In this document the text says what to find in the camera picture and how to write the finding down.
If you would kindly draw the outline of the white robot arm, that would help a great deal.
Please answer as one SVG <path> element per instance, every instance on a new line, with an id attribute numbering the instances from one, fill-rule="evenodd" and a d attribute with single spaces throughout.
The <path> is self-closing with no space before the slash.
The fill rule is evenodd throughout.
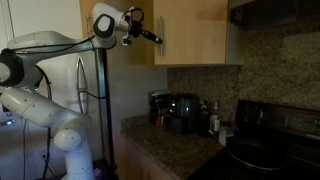
<path id="1" fill-rule="evenodd" d="M 55 30 L 71 38 L 82 36 L 78 0 L 1 0 L 1 33 L 11 38 L 42 30 Z M 107 52 L 111 90 L 111 122 L 115 161 L 120 180 L 127 180 L 125 141 L 119 135 L 120 120 L 149 110 L 149 93 L 167 86 L 166 71 L 145 65 L 144 41 L 136 40 Z M 39 63 L 51 81 L 53 101 L 74 111 L 79 109 L 76 93 L 76 64 L 86 61 L 95 70 L 92 52 L 69 54 Z M 35 180 L 42 176 L 47 130 L 14 115 L 14 124 L 1 129 L 0 172 L 2 180 Z"/>

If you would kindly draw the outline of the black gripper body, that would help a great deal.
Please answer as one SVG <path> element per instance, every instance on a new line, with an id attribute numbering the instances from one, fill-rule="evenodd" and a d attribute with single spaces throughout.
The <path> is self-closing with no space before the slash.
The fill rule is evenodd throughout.
<path id="1" fill-rule="evenodd" d="M 128 46 L 132 44 L 131 38 L 138 38 L 142 32 L 142 22 L 144 12 L 141 8 L 131 7 L 124 13 L 124 20 L 128 24 L 127 34 L 122 37 L 122 44 Z"/>

